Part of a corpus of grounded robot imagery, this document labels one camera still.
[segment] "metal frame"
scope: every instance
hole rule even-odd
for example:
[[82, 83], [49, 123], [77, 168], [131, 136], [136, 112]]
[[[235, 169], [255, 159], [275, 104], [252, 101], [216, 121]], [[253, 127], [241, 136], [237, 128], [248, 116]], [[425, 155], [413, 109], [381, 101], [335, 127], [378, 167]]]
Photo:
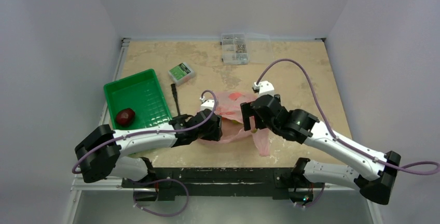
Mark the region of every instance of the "metal frame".
[[[124, 38], [121, 41], [121, 50], [119, 53], [119, 58], [118, 58], [118, 62], [116, 65], [115, 73], [113, 75], [113, 81], [121, 78], [122, 68], [125, 64], [125, 60], [127, 57], [127, 51], [128, 51], [128, 47], [130, 45], [131, 40], [132, 40], [131, 38]], [[101, 113], [99, 125], [102, 125], [104, 123], [109, 123], [109, 121], [110, 121], [110, 114], [108, 112], [107, 101], [105, 101], [104, 107], [103, 107], [103, 110]], [[73, 221], [74, 221], [75, 215], [76, 215], [76, 211], [78, 208], [78, 203], [80, 201], [81, 193], [83, 190], [84, 191], [89, 191], [89, 190], [94, 190], [94, 191], [105, 191], [105, 190], [107, 190], [107, 191], [112, 191], [112, 190], [113, 191], [119, 191], [119, 190], [133, 191], [133, 189], [130, 189], [130, 188], [122, 188], [121, 183], [122, 183], [122, 178], [109, 177], [107, 180], [101, 180], [96, 183], [86, 184], [86, 183], [84, 183], [82, 176], [80, 174], [75, 175], [74, 180], [72, 182], [71, 193], [70, 193], [68, 203], [67, 203], [67, 209], [64, 214], [62, 223], [73, 224]], [[154, 189], [149, 189], [149, 188], [136, 189], [136, 190], [137, 191], [144, 191], [144, 192], [155, 191]], [[308, 189], [297, 189], [298, 192], [301, 192], [302, 190], [308, 190]], [[353, 190], [353, 189], [338, 186], [338, 185], [327, 184], [327, 185], [325, 185], [325, 191], [328, 191], [328, 190], [329, 191], [346, 191], [346, 190]], [[383, 224], [379, 205], [376, 203], [373, 203], [369, 200], [367, 200], [367, 205], [368, 205], [373, 223], [374, 224]]]

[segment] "wooden tabletop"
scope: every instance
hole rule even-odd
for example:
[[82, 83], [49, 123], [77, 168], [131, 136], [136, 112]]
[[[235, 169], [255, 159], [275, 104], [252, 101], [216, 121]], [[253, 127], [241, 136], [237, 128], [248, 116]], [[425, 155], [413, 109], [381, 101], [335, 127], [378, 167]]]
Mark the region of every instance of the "wooden tabletop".
[[[336, 87], [332, 68], [323, 42], [273, 41], [275, 59], [290, 58], [299, 62], [311, 77], [318, 100], [333, 129], [351, 137]], [[177, 115], [168, 70], [187, 62], [195, 78], [177, 88], [182, 113], [194, 114], [200, 107], [203, 90], [214, 92], [252, 92], [251, 86], [267, 64], [225, 66], [222, 47], [217, 41], [131, 41], [122, 78], [153, 68], [173, 116]], [[292, 63], [272, 67], [264, 80], [270, 81], [281, 95], [288, 110], [301, 108], [319, 118], [312, 94], [301, 70]], [[261, 157], [252, 137], [228, 144], [202, 144], [138, 152], [134, 157], [147, 157], [155, 167], [292, 167], [299, 157], [325, 163], [340, 163], [324, 152], [269, 134], [270, 155]]]

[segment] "gray wall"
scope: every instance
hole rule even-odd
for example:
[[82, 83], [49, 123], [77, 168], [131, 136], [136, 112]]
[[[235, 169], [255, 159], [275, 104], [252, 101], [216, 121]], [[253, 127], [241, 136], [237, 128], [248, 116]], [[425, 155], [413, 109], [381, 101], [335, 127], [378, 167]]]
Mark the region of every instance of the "gray wall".
[[[353, 137], [403, 164], [440, 157], [439, 19], [438, 0], [348, 0], [326, 41]], [[385, 223], [438, 223], [439, 185], [399, 173]]]
[[0, 223], [61, 223], [118, 39], [99, 0], [0, 0]]
[[101, 0], [124, 37], [216, 37], [247, 31], [325, 37], [347, 0]]

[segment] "pink bag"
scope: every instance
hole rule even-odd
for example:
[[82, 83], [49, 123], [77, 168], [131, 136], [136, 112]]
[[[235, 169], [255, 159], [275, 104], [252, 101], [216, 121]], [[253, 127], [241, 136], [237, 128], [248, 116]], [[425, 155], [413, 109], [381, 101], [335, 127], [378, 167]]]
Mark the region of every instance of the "pink bag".
[[268, 129], [255, 129], [255, 121], [252, 118], [251, 129], [249, 131], [244, 130], [240, 104], [243, 102], [254, 101], [256, 99], [255, 95], [239, 92], [221, 92], [215, 93], [215, 96], [218, 99], [218, 106], [215, 110], [215, 114], [222, 116], [223, 136], [218, 142], [201, 139], [199, 141], [206, 144], [224, 144], [252, 135], [254, 144], [257, 147], [260, 156], [270, 155]]

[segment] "green tray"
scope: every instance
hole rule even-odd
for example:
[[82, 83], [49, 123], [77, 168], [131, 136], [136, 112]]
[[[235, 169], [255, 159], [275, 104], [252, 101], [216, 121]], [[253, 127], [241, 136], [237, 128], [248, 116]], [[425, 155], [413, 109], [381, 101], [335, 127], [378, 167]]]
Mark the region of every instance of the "green tray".
[[[114, 129], [155, 127], [172, 118], [153, 69], [110, 82], [104, 86], [104, 93]], [[115, 122], [118, 112], [125, 108], [131, 108], [135, 113], [134, 121], [128, 127]]]

